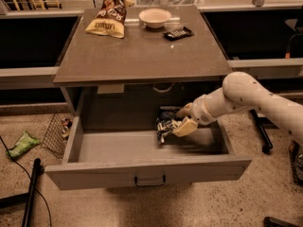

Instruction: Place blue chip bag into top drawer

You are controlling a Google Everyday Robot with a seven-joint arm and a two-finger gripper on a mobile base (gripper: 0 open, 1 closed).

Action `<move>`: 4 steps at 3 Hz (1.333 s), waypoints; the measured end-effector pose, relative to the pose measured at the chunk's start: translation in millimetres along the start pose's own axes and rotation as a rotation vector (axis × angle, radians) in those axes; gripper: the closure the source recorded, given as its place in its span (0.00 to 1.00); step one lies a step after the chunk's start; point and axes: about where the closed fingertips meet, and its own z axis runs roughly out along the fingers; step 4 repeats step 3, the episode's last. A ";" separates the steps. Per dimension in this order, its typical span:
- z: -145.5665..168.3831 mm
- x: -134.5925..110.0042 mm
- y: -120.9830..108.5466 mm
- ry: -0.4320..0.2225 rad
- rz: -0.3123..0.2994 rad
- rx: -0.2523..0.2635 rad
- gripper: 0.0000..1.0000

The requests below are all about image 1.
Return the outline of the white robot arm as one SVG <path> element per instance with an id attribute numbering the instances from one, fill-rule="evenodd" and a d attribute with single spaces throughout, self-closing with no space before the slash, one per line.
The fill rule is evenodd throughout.
<path id="1" fill-rule="evenodd" d="M 256 79 L 243 72 L 233 72 L 220 89 L 197 97 L 178 113 L 180 126 L 172 131 L 178 137 L 191 134 L 199 125 L 209 125 L 226 114 L 255 109 L 277 127 L 303 145 L 303 106 L 265 89 Z"/>

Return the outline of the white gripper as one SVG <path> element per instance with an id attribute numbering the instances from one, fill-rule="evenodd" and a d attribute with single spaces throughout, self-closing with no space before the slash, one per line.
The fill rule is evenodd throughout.
<path id="1" fill-rule="evenodd" d="M 216 121 L 211 115 L 205 104 L 206 95 L 199 96 L 192 103 L 188 103 L 181 108 L 176 116 L 184 118 L 181 124 L 172 131 L 178 137 L 184 137 L 196 131 L 199 125 L 209 125 Z"/>

